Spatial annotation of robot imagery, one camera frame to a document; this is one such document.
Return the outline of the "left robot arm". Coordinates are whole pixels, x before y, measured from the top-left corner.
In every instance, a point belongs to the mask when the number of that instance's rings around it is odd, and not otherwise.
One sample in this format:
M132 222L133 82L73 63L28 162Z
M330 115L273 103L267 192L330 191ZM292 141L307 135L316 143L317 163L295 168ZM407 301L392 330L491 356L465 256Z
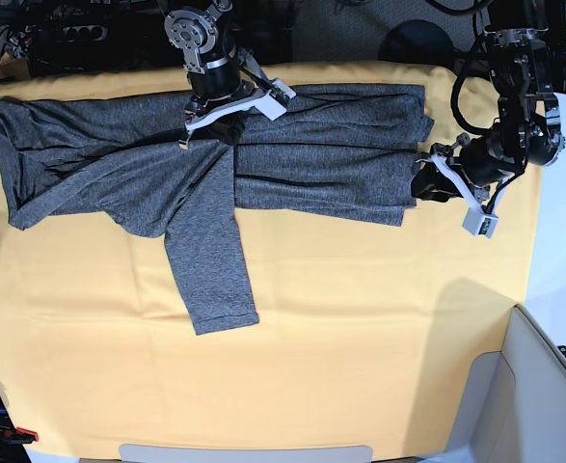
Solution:
M434 144L413 178L422 201L464 198L491 214L505 189L529 165L552 164L565 145L553 90L553 54L538 1L476 1L466 14L488 12L490 23L475 38L452 86L450 109L462 133L451 145ZM489 127L469 123L459 106L474 61L484 58L498 94L499 114Z

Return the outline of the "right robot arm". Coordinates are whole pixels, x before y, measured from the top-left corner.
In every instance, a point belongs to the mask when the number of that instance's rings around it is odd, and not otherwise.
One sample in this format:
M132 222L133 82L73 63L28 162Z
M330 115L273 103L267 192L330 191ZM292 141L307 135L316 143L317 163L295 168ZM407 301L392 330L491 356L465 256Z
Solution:
M192 94L183 110L180 146L193 140L217 140L236 146L245 129L240 104L273 88L254 56L231 34L230 1L204 7L189 3L170 9L164 30L170 44L183 53L183 67Z

